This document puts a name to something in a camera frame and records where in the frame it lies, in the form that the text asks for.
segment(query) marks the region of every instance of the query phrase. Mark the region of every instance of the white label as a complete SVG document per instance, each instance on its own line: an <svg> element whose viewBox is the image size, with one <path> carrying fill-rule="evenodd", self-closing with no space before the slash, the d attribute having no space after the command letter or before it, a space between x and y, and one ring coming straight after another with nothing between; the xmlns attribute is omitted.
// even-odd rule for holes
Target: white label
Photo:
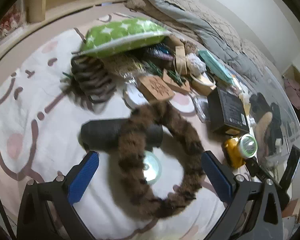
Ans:
<svg viewBox="0 0 300 240"><path fill-rule="evenodd" d="M243 115L243 114L241 114L241 119L242 119L242 123L243 123L243 125L246 125L246 119L245 119L245 117L244 117L244 115Z"/></svg>

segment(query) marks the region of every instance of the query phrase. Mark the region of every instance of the white pom-pom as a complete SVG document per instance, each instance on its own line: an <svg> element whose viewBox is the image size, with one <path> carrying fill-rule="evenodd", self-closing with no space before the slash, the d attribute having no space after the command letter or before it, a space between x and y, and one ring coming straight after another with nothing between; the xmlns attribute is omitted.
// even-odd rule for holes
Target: white pom-pom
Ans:
<svg viewBox="0 0 300 240"><path fill-rule="evenodd" d="M186 56L186 63L188 69L195 77L199 76L202 72L205 72L207 70L206 64L202 62L194 53L189 53Z"/></svg>

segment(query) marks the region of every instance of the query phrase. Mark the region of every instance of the brown fur ring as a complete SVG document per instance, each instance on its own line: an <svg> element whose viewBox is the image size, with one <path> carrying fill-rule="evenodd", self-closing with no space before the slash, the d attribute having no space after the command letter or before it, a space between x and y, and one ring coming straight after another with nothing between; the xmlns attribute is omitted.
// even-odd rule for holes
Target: brown fur ring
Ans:
<svg viewBox="0 0 300 240"><path fill-rule="evenodd" d="M166 126L187 154L181 185L176 193L169 194L165 199L154 195L143 176L145 130L151 123ZM194 127L169 103L143 105L131 113L119 136L119 166L125 191L143 218L167 218L176 215L195 199L195 193L201 188L200 181L204 174L201 168L203 151Z"/></svg>

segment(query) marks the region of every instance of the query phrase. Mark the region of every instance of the pink cloth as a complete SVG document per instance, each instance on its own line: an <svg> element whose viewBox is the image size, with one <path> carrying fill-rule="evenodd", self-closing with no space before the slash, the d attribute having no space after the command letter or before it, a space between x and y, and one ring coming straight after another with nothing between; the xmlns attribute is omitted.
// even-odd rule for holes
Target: pink cloth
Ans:
<svg viewBox="0 0 300 240"><path fill-rule="evenodd" d="M300 85L298 82L292 79L284 79L284 87L286 94L293 106L296 109L300 109Z"/></svg>

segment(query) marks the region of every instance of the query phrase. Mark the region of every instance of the green fabric pouch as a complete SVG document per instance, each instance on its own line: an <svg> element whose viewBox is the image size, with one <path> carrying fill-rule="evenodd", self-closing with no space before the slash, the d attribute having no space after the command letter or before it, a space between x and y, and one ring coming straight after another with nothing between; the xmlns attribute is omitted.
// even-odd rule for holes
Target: green fabric pouch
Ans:
<svg viewBox="0 0 300 240"><path fill-rule="evenodd" d="M110 22L88 30L86 43L82 45L79 55L108 57L159 43L170 34L170 31L146 19L133 18Z"/></svg>

